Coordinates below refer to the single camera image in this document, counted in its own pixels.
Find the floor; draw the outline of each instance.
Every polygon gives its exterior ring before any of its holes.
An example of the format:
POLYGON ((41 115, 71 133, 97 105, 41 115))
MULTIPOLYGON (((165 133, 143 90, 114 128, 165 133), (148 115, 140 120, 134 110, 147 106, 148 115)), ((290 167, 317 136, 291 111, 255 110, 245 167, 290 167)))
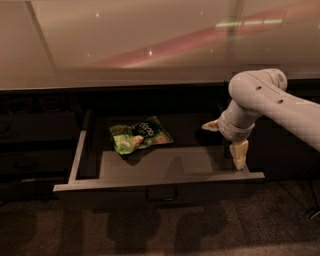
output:
MULTIPOLYGON (((320 200, 320 181, 313 181, 320 200)), ((59 200, 0 207, 0 255, 320 255, 308 181, 183 208, 67 211, 59 200)))

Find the cabinet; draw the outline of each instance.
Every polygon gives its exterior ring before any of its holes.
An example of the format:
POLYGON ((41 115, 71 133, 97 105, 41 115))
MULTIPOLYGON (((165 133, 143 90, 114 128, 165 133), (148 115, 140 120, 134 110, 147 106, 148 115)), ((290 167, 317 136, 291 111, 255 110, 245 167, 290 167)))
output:
POLYGON ((75 113, 58 109, 57 97, 39 97, 52 107, 54 101, 54 109, 35 107, 34 96, 11 98, 1 98, 0 201, 51 197, 53 185, 69 176, 79 136, 75 113))

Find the chip bag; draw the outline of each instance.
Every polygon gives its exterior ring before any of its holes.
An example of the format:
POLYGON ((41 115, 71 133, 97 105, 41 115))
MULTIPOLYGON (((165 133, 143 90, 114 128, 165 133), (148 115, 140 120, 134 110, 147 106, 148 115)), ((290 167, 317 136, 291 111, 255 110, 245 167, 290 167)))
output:
POLYGON ((156 116, 132 126, 115 125, 110 127, 114 149, 120 155, 133 153, 137 149, 157 144, 173 143, 170 134, 163 128, 156 116))

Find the snack package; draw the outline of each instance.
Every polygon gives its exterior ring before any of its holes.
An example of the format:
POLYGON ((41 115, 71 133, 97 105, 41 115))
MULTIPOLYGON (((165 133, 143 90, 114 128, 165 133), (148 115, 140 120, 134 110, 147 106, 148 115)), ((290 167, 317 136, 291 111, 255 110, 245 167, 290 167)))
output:
POLYGON ((173 143, 170 134, 162 127, 156 116, 149 117, 143 122, 110 127, 114 149, 120 155, 133 153, 157 144, 173 143))

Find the open drawer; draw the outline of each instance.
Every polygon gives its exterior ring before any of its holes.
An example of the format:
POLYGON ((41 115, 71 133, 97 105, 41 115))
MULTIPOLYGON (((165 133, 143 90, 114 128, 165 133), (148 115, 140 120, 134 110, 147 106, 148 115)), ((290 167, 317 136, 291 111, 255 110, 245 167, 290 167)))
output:
POLYGON ((147 116, 102 116, 88 111, 68 184, 54 192, 69 208, 113 208, 193 204, 247 197, 264 179, 248 168, 237 171, 226 157, 220 133, 201 130, 210 113, 157 115, 173 144, 118 155, 109 127, 132 125, 147 116))

